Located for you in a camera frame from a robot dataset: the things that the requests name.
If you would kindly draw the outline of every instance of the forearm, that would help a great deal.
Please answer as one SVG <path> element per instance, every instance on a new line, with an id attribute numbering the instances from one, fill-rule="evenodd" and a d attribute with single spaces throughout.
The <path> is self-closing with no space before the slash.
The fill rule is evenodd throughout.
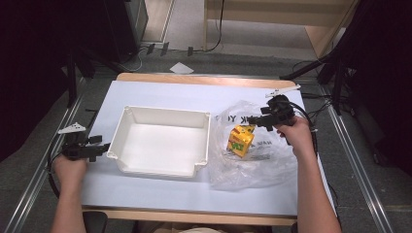
<path id="1" fill-rule="evenodd" d="M 299 233 L 341 232 L 339 223 L 327 198 L 318 160 L 314 153 L 298 158 Z"/>
<path id="2" fill-rule="evenodd" d="M 83 220 L 81 188 L 62 187 L 51 232 L 86 232 Z"/>

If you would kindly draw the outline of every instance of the white table surface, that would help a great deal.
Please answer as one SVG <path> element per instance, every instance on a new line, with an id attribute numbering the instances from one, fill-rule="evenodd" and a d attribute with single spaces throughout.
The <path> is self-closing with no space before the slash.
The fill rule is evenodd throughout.
<path id="1" fill-rule="evenodd" d="M 217 85 L 112 82 L 89 136 L 102 135 L 110 143 L 124 106 L 142 106 L 210 112 L 216 116 L 239 100 L 266 107 L 272 89 Z M 286 93 L 303 107 L 300 91 Z M 321 165 L 321 172 L 326 178 Z M 326 193 L 331 201 L 330 192 Z M 215 190 L 209 185 L 208 168 L 195 178 L 154 179 L 121 172 L 115 160 L 103 156 L 88 163 L 82 200 L 84 206 L 177 212 L 296 216 L 297 171 L 287 183 L 239 191 Z"/>

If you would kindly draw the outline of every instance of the clear plastic bag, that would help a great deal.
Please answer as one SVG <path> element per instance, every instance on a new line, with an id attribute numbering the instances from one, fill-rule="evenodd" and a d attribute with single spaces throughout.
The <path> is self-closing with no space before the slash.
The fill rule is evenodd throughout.
<path id="1" fill-rule="evenodd" d="M 241 158 L 227 149 L 230 131 L 236 124 L 248 124 L 246 117 L 260 116 L 260 107 L 247 101 L 223 111 L 212 119 L 209 176 L 213 188 L 236 190 L 283 183 L 297 174 L 292 147 L 274 131 L 256 127 L 248 153 Z"/>

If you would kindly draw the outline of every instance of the yellow package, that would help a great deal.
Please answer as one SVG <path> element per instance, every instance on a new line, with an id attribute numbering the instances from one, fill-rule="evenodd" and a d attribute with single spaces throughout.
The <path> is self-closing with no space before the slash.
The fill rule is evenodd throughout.
<path id="1" fill-rule="evenodd" d="M 236 124 L 230 131 L 227 148 L 240 157 L 244 157 L 255 137 L 253 134 L 254 130 L 255 127 L 253 125 Z"/>

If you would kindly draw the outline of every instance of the white plastic bin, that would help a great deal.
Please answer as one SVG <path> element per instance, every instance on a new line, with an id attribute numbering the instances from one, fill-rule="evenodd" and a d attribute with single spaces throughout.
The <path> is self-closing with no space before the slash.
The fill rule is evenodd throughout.
<path id="1" fill-rule="evenodd" d="M 209 113 L 124 107 L 107 156 L 124 173 L 194 177 L 208 161 Z"/>

